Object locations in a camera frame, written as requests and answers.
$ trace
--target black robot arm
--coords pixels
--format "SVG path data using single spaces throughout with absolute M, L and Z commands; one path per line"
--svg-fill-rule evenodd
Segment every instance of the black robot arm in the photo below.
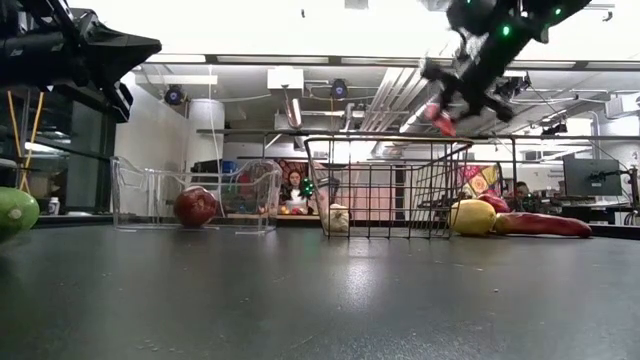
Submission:
M 453 0 L 447 10 L 452 29 L 485 39 L 477 53 L 460 60 L 458 74 L 449 73 L 426 59 L 422 75 L 444 85 L 439 110 L 446 111 L 454 94 L 459 93 L 467 102 L 468 110 L 457 121 L 479 115 L 484 107 L 494 110 L 501 121 L 510 121 L 514 116 L 511 108 L 487 95 L 487 89 L 504 74 L 529 41 L 547 43 L 549 27 L 589 3 L 590 0 Z
M 0 0 L 0 88 L 53 90 L 124 122 L 133 97 L 121 77 L 161 49 L 66 0 Z

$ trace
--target clear plastic bin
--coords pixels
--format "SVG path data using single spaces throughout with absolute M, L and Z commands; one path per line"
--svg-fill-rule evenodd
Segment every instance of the clear plastic bin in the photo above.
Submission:
M 113 157 L 111 176 L 113 222 L 120 230 L 181 228 L 173 203 L 191 186 L 204 187 L 221 204 L 204 230 L 264 234 L 276 226 L 282 169 L 270 160 L 252 160 L 230 174 L 207 174 L 140 169 Z

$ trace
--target metal wire basket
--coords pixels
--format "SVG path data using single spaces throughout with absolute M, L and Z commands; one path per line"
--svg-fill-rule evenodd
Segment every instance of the metal wire basket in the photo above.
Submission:
M 321 136 L 305 140 L 325 235 L 449 238 L 467 139 Z

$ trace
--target black table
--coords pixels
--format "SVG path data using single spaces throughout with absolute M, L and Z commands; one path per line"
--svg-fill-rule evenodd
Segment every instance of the black table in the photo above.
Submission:
M 640 359 L 640 242 L 32 231 L 0 359 Z

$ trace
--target yellow squash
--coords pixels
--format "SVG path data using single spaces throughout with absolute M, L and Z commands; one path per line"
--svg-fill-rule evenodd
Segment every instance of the yellow squash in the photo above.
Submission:
M 493 206 L 482 200 L 462 200 L 453 204 L 449 216 L 449 227 L 461 234 L 486 235 L 496 221 Z

